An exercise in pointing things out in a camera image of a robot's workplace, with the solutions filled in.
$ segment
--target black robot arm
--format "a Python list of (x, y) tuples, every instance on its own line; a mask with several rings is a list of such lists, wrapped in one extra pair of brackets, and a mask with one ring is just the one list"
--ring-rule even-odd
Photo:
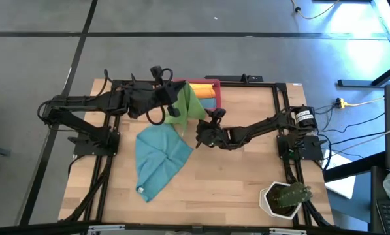
[[(164, 71), (170, 72), (170, 78), (163, 81)], [(128, 114), (137, 119), (146, 114), (148, 121), (153, 125), (160, 125), (165, 120), (165, 109), (171, 116), (179, 116), (172, 104), (177, 101), (178, 92), (185, 86), (185, 81), (172, 82), (172, 71), (153, 67), (151, 69), (153, 83), (138, 82), (131, 74), (131, 81), (111, 80), (105, 70), (105, 82), (102, 90), (96, 96), (61, 96), (56, 95), (49, 101), (43, 102), (38, 108), (38, 117), (50, 128), (53, 125), (65, 125), (79, 132), (77, 137), (69, 137), (76, 145), (75, 155), (112, 155), (118, 149), (119, 135), (109, 126), (95, 127), (94, 125), (75, 116), (73, 112), (103, 112), (110, 116)], [(112, 83), (110, 91), (102, 93), (107, 81)], [(163, 117), (155, 123), (150, 119), (148, 112), (153, 108), (161, 107)]]
[(317, 128), (314, 109), (308, 106), (289, 107), (273, 117), (247, 127), (221, 128), (220, 122), (225, 115), (225, 110), (216, 109), (213, 112), (208, 110), (207, 112), (212, 121), (199, 121), (196, 136), (197, 147), (205, 144), (211, 148), (217, 146), (221, 149), (234, 150), (249, 143), (252, 138), (278, 129), (286, 129), (289, 131), (287, 135), (289, 149), (296, 149), (303, 146), (301, 140), (306, 133)]

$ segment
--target potted plant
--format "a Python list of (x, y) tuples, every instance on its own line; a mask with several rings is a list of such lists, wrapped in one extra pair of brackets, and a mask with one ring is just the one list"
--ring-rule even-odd
[(260, 191), (260, 208), (267, 212), (271, 217), (280, 217), (292, 219), (302, 202), (312, 198), (311, 187), (302, 183), (273, 182), (268, 189)]

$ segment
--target concrete floor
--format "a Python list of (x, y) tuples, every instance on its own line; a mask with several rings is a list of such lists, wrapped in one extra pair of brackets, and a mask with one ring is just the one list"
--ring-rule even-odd
[[(0, 31), (81, 32), (90, 3), (0, 0)], [(297, 3), (307, 15), (315, 15), (330, 5), (309, 0)], [(342, 3), (309, 21), (292, 15), (289, 0), (99, 1), (91, 32), (258, 31), (327, 33), (333, 39), (88, 37), (71, 94), (89, 93), (93, 79), (101, 78), (104, 68), (112, 78), (128, 79), (132, 72), (137, 79), (149, 79), (149, 68), (161, 65), (172, 68), (175, 77), (182, 78), (248, 73), (260, 74), (266, 82), (302, 83), (308, 104), (315, 107), (328, 105), (337, 97), (350, 103), (375, 99), (383, 95), (381, 89), (344, 89), (334, 84), (338, 79), (374, 79), (390, 68), (390, 42), (373, 38), (386, 35), (377, 14), (368, 3)], [(353, 36), (339, 39), (339, 33)], [(0, 37), (0, 146), (12, 151), (10, 157), (0, 157), (0, 226), (13, 225), (18, 216), (47, 132), (36, 117), (37, 106), (61, 93), (77, 44), (78, 37)], [(341, 129), (382, 112), (382, 102), (335, 110), (330, 127)], [(318, 121), (323, 125), (326, 117), (319, 116)], [(346, 134), (327, 135), (337, 141), (383, 130), (384, 121), (380, 118)], [(67, 136), (57, 136), (32, 223), (57, 219), (73, 150)], [(384, 147), (384, 140), (379, 139), (348, 153), (368, 156)], [(367, 175), (357, 177), (352, 200), (329, 193), (336, 224), (366, 229), (365, 222), (356, 222), (339, 212), (368, 221), (368, 179)]]

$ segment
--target plant pot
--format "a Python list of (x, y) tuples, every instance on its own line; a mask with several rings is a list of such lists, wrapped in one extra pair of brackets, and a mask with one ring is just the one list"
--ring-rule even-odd
[(269, 188), (260, 190), (260, 200), (259, 200), (260, 208), (262, 210), (264, 210), (265, 212), (267, 212), (271, 217), (279, 217), (279, 218), (283, 218), (283, 219), (293, 219), (293, 217), (299, 211), (299, 208), (301, 207), (302, 203), (300, 203), (300, 204), (298, 204), (298, 206), (294, 207), (292, 209), (293, 212), (290, 213), (289, 215), (280, 215), (278, 213), (273, 212), (272, 208), (270, 207), (270, 204), (268, 203), (267, 194), (272, 189), (272, 187), (275, 185), (290, 186), (290, 184), (288, 184), (288, 183), (273, 182)]

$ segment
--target wooden table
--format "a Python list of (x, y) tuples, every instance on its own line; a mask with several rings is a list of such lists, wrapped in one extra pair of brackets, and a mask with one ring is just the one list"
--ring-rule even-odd
[[(103, 80), (95, 80), (92, 95), (99, 92), (102, 83)], [(287, 84), (287, 88), (292, 106), (306, 104), (302, 85)], [(269, 88), (222, 87), (221, 98), (222, 108), (227, 111), (221, 122), (223, 126), (247, 126), (275, 114)], [(282, 94), (280, 101), (283, 107)], [(104, 116), (103, 113), (90, 112), (84, 119), (101, 126)], [(152, 110), (150, 116), (154, 121), (159, 120), (159, 110)], [(196, 120), (189, 121), (183, 137), (193, 148), (196, 145), (196, 124)], [(120, 146), (112, 164), (103, 222), (261, 227), (292, 225), (292, 221), (272, 218), (259, 207), (261, 189), (267, 188), (273, 181), (285, 182), (276, 146), (277, 131), (254, 138), (234, 151), (201, 145), (170, 183), (151, 202), (145, 203), (135, 191), (135, 138), (148, 125), (145, 116), (138, 120), (129, 119), (127, 115), (121, 118)], [(87, 156), (71, 168), (60, 219), (70, 215), (88, 192), (94, 162), (94, 156)], [(301, 163), (304, 180), (314, 194), (312, 202), (322, 216), (333, 223), (321, 169), (312, 161)], [(99, 195), (96, 195), (91, 218), (95, 217), (98, 198)], [(303, 224), (302, 209), (299, 219)]]

